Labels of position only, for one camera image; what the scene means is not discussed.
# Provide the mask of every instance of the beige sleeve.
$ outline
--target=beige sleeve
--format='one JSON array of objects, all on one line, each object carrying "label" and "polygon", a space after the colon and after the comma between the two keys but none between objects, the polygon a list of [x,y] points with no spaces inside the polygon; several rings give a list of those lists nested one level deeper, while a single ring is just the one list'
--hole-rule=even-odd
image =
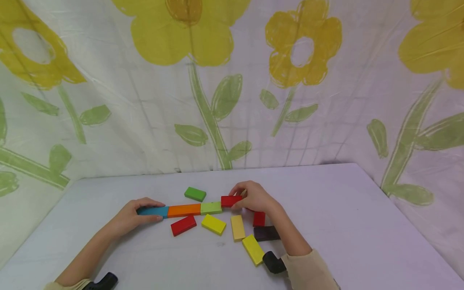
[{"label": "beige sleeve", "polygon": [[85,286],[87,286],[88,283],[90,283],[89,279],[83,279],[74,286],[63,287],[56,282],[52,282],[45,285],[44,290],[82,290]]},{"label": "beige sleeve", "polygon": [[339,290],[327,265],[319,253],[313,249],[306,256],[282,256],[287,267],[291,286],[294,290]]}]

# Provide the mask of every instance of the green block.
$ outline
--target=green block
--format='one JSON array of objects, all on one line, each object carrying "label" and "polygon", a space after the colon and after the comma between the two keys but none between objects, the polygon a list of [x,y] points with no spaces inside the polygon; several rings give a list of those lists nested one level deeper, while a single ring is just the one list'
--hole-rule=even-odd
[{"label": "green block", "polygon": [[188,197],[190,199],[202,202],[206,197],[206,192],[193,188],[193,187],[189,187],[185,191],[184,195],[185,197]]},{"label": "green block", "polygon": [[221,207],[221,202],[205,202],[201,204],[201,209],[200,213],[201,215],[205,215],[207,213],[209,214],[215,214],[215,213],[221,213],[222,212],[222,207]]}]

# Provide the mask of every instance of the yellow flower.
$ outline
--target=yellow flower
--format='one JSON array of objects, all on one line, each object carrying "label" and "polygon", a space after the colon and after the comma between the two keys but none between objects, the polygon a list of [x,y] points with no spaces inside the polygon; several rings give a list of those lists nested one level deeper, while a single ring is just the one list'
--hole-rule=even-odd
[{"label": "yellow flower", "polygon": [[229,61],[230,28],[250,0],[113,0],[127,16],[135,47],[148,62],[171,65],[189,56],[201,66]]},{"label": "yellow flower", "polygon": [[[269,72],[281,88],[320,84],[327,74],[327,61],[342,44],[342,23],[327,18],[326,0],[303,0],[296,11],[278,11],[266,25],[267,44],[274,48],[269,57]],[[293,65],[291,56],[295,43],[301,38],[314,42],[314,51],[302,67]]]},{"label": "yellow flower", "polygon": [[411,12],[422,23],[403,39],[398,54],[414,73],[446,72],[446,81],[464,90],[463,0],[411,0]]},{"label": "yellow flower", "polygon": [[[40,64],[23,54],[13,38],[13,32],[18,28],[35,31],[41,36],[43,45],[49,45],[50,63]],[[0,1],[0,33],[0,60],[29,84],[49,90],[62,79],[73,84],[85,82],[68,59],[63,41],[22,0]]]}]

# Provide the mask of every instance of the blue block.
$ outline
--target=blue block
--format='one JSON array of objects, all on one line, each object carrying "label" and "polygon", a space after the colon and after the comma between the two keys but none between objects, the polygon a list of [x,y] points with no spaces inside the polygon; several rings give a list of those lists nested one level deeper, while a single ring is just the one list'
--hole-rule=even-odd
[{"label": "blue block", "polygon": [[168,218],[168,206],[163,207],[141,207],[137,210],[139,215],[160,215],[163,219]]}]

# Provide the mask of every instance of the hand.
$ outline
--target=hand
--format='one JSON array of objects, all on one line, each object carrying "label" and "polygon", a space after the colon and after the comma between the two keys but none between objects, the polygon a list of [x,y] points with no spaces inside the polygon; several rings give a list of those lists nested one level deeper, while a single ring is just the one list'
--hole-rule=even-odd
[{"label": "hand", "polygon": [[233,210],[246,207],[256,212],[268,213],[278,202],[264,190],[264,188],[254,181],[243,181],[237,183],[230,191],[229,195],[241,195],[243,199],[232,206]]},{"label": "hand", "polygon": [[142,206],[165,206],[164,203],[144,197],[129,201],[102,229],[113,238],[119,238],[136,227],[163,220],[159,215],[138,215]]}]

